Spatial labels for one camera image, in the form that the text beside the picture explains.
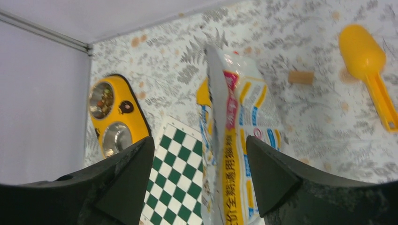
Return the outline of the yellow double pet bowl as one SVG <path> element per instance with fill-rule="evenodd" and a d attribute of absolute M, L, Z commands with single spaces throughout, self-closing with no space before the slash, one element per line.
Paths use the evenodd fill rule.
<path fill-rule="evenodd" d="M 88 112 L 103 158 L 152 135 L 134 91 L 120 74 L 106 76 L 92 86 Z"/>

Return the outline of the green white chessboard mat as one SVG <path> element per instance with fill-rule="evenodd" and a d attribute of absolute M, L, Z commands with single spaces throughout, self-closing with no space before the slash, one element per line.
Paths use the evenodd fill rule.
<path fill-rule="evenodd" d="M 141 225 L 201 225 L 202 138 L 166 117 L 155 138 L 155 156 Z"/>

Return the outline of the small wooden block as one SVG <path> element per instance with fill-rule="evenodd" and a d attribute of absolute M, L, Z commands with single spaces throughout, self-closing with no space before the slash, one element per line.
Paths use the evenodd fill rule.
<path fill-rule="evenodd" d="M 290 71 L 288 76 L 289 83 L 312 85 L 314 81 L 314 72 Z"/>

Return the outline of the yellow plastic scoop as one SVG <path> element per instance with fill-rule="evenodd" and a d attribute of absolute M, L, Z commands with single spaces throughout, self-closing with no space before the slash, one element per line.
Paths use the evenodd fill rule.
<path fill-rule="evenodd" d="M 381 77 L 386 55 L 367 29 L 358 24 L 344 27 L 338 45 L 348 72 L 367 87 L 386 131 L 398 131 L 398 113 Z"/>

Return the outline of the floral tablecloth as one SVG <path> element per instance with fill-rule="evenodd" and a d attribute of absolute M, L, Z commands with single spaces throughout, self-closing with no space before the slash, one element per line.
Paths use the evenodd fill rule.
<path fill-rule="evenodd" d="M 284 152 L 318 169 L 366 182 L 398 177 L 398 136 L 388 133 L 365 85 L 346 70 L 338 34 L 366 27 L 386 53 L 383 79 L 398 101 L 395 0 L 247 0 L 93 45 L 90 82 L 121 74 L 153 135 L 171 116 L 199 130 L 196 91 L 212 44 L 257 61 L 285 131 Z M 314 72 L 312 85 L 290 71 Z"/>

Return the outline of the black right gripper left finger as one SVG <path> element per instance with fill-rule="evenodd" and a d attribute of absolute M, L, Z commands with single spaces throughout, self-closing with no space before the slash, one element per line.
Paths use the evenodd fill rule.
<path fill-rule="evenodd" d="M 145 137 L 54 181 L 0 186 L 3 225 L 137 225 L 154 157 Z"/>

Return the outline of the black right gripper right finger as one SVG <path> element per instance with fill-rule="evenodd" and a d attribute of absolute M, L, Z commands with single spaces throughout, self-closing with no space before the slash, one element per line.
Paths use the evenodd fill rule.
<path fill-rule="evenodd" d="M 246 139 L 260 217 L 267 225 L 395 225 L 398 184 L 336 176 Z"/>

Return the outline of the pet food bag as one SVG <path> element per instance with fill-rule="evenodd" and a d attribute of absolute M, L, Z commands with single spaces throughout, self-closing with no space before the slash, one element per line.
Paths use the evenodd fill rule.
<path fill-rule="evenodd" d="M 262 225 L 246 150 L 250 135 L 282 146 L 283 126 L 256 61 L 208 45 L 196 94 L 202 136 L 201 216 L 206 225 Z"/>

